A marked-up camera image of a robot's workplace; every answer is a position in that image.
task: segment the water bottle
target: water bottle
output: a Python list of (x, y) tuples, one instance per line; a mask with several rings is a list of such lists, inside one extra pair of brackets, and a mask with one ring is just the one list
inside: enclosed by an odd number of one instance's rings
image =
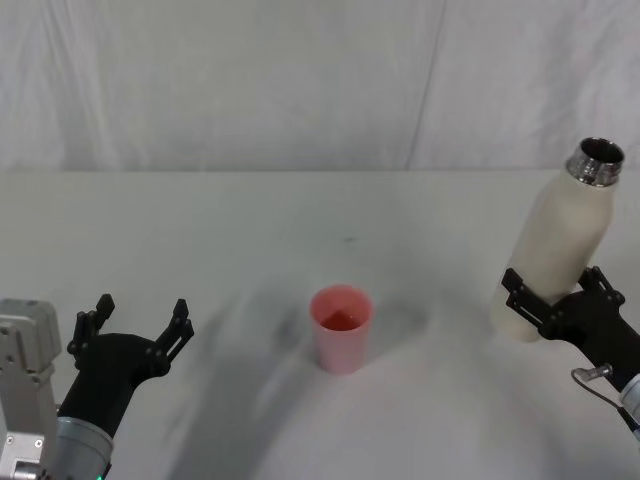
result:
[[(571, 293), (602, 240), (623, 161), (624, 153), (613, 142), (586, 138), (538, 194), (506, 268), (513, 268), (547, 303)], [(492, 324), (515, 339), (537, 340), (535, 327), (506, 306), (508, 296), (499, 284), (491, 303)]]

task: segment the stainless steel bottle neck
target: stainless steel bottle neck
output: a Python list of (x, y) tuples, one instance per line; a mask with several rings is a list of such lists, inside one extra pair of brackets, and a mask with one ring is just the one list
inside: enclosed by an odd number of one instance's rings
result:
[(618, 182), (624, 153), (604, 138), (585, 138), (565, 165), (567, 172), (580, 182), (594, 187), (608, 187)]

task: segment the tabletop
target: tabletop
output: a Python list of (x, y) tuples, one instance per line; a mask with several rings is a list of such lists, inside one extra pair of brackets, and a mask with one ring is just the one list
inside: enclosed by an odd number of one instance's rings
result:
[[(196, 331), (136, 392), (111, 480), (638, 478), (638, 445), (561, 342), (494, 335), (487, 306), (553, 172), (0, 176), (0, 292), (51, 301), (63, 344), (102, 293), (105, 332)], [(640, 327), (639, 173), (594, 263)], [(376, 306), (366, 366), (315, 363), (307, 305), (351, 283)], [(73, 363), (56, 360), (61, 400)], [(613, 396), (607, 385), (602, 391)]]

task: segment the white backdrop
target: white backdrop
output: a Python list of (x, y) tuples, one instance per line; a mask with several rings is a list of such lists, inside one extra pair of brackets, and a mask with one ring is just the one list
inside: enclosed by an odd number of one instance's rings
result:
[(2, 0), (0, 169), (638, 163), (638, 0)]

